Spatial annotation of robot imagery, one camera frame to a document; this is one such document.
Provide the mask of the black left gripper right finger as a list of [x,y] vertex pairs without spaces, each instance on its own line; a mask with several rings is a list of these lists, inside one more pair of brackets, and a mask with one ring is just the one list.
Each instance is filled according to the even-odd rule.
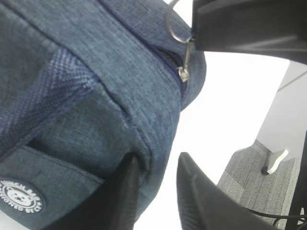
[[177,165],[177,205],[184,230],[272,230],[223,193],[187,152]]

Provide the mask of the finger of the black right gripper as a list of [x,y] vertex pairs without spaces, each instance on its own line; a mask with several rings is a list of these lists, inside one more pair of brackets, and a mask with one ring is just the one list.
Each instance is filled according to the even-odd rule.
[[192,35],[200,51],[307,62],[305,0],[195,0]]

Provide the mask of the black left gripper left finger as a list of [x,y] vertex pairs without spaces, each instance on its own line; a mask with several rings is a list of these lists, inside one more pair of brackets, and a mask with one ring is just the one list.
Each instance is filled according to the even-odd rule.
[[45,229],[133,229],[138,207],[139,174],[137,156],[127,154],[114,173],[91,196]]

